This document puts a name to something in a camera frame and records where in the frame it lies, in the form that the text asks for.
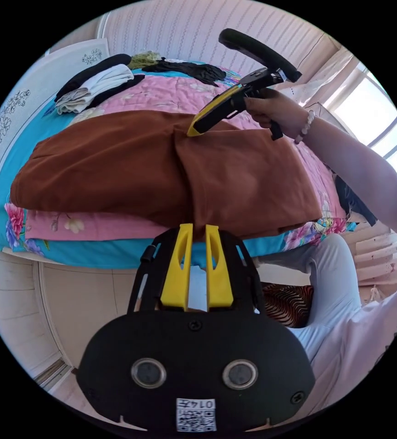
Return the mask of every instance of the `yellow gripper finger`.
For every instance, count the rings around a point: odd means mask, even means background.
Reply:
[[[164,306],[188,309],[193,225],[181,224],[161,295]]]
[[[206,272],[208,311],[210,308],[229,308],[232,306],[234,297],[226,258],[218,227],[215,225],[206,225]]]

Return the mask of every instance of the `person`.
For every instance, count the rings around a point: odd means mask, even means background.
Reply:
[[[277,122],[291,139],[303,142],[333,169],[370,211],[397,232],[397,173],[373,150],[309,112],[282,93],[262,91],[245,98],[247,112],[262,128]],[[310,121],[308,131],[302,130]],[[310,273],[314,296],[306,327],[290,329],[304,346],[316,378],[298,413],[302,419],[337,402],[371,371],[397,333],[397,292],[361,307],[353,257],[343,237],[327,236],[318,246],[258,258]]]

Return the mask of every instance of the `white sleeve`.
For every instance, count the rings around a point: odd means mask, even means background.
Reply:
[[[323,397],[313,411],[337,402],[353,390],[380,360],[396,335],[397,291],[380,303],[364,306],[334,328],[313,362],[316,377],[325,381],[321,386]]]

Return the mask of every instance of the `sticker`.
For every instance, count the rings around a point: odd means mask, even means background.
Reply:
[[[215,399],[176,399],[177,431],[217,431]]]

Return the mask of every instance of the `leg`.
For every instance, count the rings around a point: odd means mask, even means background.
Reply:
[[[332,234],[318,246],[303,246],[258,259],[310,273],[314,296],[308,325],[292,332],[311,360],[331,329],[361,307],[357,273],[348,245],[340,235]]]

